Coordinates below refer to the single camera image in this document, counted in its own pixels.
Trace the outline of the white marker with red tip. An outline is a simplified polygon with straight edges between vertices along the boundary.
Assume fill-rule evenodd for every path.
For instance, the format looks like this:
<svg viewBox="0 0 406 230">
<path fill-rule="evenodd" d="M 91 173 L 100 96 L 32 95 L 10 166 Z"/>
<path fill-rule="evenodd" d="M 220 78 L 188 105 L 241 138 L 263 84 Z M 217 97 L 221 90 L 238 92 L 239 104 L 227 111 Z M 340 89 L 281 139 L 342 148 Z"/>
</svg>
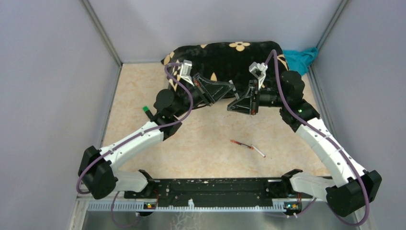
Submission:
<svg viewBox="0 0 406 230">
<path fill-rule="evenodd" d="M 255 147 L 254 145 L 251 145 L 251 147 L 252 147 L 256 152 L 258 152 L 263 158 L 266 157 L 266 155 L 265 155 L 262 151 L 260 151 L 257 147 Z"/>
</svg>

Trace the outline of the black marker with green tip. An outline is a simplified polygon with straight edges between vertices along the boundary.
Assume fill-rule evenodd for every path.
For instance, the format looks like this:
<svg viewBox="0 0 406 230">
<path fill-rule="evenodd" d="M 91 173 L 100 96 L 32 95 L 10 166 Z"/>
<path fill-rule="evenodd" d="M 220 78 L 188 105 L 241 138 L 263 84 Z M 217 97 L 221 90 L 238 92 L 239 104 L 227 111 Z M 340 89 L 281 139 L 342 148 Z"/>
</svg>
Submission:
<svg viewBox="0 0 406 230">
<path fill-rule="evenodd" d="M 143 107 L 143 111 L 147 115 L 148 119 L 151 120 L 154 117 L 153 113 L 151 112 L 151 110 L 147 106 Z"/>
</svg>

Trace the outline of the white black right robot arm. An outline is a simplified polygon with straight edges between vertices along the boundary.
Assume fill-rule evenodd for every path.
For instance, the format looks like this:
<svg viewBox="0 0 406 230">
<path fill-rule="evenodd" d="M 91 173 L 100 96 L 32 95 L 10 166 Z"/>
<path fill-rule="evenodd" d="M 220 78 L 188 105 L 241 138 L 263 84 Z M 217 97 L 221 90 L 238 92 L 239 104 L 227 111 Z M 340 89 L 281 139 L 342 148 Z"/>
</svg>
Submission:
<svg viewBox="0 0 406 230">
<path fill-rule="evenodd" d="M 316 109 L 304 99 L 304 82 L 299 73 L 285 71 L 276 77 L 277 89 L 258 87 L 251 80 L 244 94 L 227 107 L 228 111 L 255 115 L 261 106 L 279 107 L 282 120 L 314 151 L 330 173 L 330 179 L 301 170 L 285 175 L 281 192 L 286 197 L 305 193 L 328 204 L 338 217 L 363 208 L 370 214 L 382 182 L 377 171 L 368 171 L 357 163 L 329 132 Z"/>
</svg>

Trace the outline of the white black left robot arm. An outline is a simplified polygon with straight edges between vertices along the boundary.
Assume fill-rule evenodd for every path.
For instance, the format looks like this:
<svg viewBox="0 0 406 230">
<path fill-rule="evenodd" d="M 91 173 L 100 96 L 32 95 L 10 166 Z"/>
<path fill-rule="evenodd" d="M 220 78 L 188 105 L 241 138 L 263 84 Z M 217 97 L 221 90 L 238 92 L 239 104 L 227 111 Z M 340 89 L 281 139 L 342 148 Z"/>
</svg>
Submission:
<svg viewBox="0 0 406 230">
<path fill-rule="evenodd" d="M 193 109 L 216 103 L 234 88 L 232 80 L 208 80 L 198 74 L 171 80 L 177 89 L 158 92 L 153 105 L 156 113 L 144 109 L 149 121 L 141 128 L 111 145 L 84 150 L 76 187 L 79 194 L 90 194 L 96 200 L 121 191 L 150 197 L 154 186 L 149 175 L 145 171 L 122 172 L 120 167 L 143 150 L 173 136 Z"/>
</svg>

